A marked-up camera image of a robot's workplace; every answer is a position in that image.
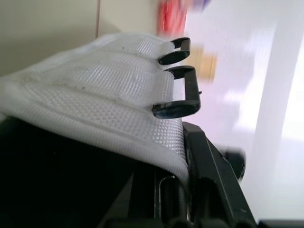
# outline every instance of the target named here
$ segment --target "white textured material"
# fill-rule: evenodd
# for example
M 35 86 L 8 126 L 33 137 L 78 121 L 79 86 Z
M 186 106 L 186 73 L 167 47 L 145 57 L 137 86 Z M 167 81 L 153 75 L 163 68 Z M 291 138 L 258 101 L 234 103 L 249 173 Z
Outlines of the white textured material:
M 43 129 L 174 173 L 188 181 L 181 119 L 153 104 L 181 99 L 181 84 L 157 59 L 171 42 L 113 34 L 0 80 L 0 111 Z

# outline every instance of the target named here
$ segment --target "black plastic clip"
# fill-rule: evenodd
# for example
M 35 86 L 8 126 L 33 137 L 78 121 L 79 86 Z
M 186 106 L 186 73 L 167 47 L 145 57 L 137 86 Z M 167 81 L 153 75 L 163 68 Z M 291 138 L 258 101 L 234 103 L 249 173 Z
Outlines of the black plastic clip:
M 173 119 L 196 113 L 200 109 L 200 95 L 195 68 L 177 66 L 165 71 L 173 73 L 174 79 L 185 78 L 186 100 L 153 105 L 153 115 L 159 119 Z
M 161 65 L 170 65 L 178 63 L 190 55 L 190 38 L 183 37 L 171 41 L 175 48 L 181 48 L 178 51 L 173 51 L 169 54 L 164 55 L 158 59 L 159 64 Z

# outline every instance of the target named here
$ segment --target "beige wall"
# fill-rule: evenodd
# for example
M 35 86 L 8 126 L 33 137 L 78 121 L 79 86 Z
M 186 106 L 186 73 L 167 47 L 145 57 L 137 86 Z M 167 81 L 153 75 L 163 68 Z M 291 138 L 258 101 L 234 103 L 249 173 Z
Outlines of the beige wall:
M 0 76 L 95 38 L 98 0 L 1 0 Z M 158 0 L 100 0 L 99 35 L 155 34 Z
M 142 31 L 156 34 L 159 0 L 101 0 L 99 35 Z
M 96 0 L 1 0 L 0 76 L 95 37 Z

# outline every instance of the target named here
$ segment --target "blurry background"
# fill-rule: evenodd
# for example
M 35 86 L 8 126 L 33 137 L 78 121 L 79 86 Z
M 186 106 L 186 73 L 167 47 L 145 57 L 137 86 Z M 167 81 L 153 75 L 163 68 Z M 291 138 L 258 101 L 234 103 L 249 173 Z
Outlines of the blurry background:
M 212 0 L 185 34 L 217 58 L 202 108 L 184 118 L 243 148 L 256 219 L 304 219 L 304 1 Z M 0 76 L 118 31 L 156 34 L 157 0 L 2 0 Z

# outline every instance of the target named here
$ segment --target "red object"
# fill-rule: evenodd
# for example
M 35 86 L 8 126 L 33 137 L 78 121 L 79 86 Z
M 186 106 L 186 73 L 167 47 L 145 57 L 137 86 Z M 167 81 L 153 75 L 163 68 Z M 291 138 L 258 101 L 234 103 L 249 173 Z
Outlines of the red object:
M 157 31 L 160 35 L 183 35 L 187 9 L 180 1 L 167 0 L 160 3 Z

